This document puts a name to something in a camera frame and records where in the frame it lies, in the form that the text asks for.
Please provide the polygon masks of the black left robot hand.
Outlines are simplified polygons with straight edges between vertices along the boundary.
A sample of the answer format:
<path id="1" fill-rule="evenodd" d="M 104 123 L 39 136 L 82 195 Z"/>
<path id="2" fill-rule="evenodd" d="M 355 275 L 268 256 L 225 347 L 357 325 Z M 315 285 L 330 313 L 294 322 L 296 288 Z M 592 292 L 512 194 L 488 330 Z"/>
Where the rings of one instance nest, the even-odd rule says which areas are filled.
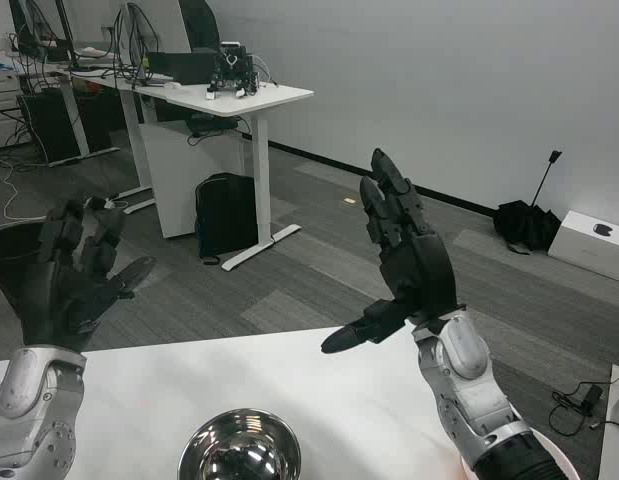
<path id="1" fill-rule="evenodd" d="M 124 210 L 107 209 L 98 200 L 65 200 L 49 211 L 18 301 L 25 345 L 81 353 L 100 317 L 135 296 L 156 259 L 140 257 L 111 273 L 126 220 Z"/>

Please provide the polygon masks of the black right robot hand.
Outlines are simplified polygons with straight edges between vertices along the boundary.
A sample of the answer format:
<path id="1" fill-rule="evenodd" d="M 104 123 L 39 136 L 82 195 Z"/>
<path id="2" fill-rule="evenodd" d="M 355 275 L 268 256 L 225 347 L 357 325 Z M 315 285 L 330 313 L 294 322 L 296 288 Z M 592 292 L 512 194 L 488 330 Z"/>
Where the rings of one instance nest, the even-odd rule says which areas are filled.
<path id="1" fill-rule="evenodd" d="M 415 186 L 380 148 L 373 151 L 371 167 L 373 176 L 361 179 L 360 195 L 369 237 L 380 247 L 380 273 L 393 298 L 375 301 L 358 320 L 327 337 L 321 344 L 325 354 L 381 343 L 410 318 L 426 324 L 459 308 L 450 257 L 425 219 Z"/>

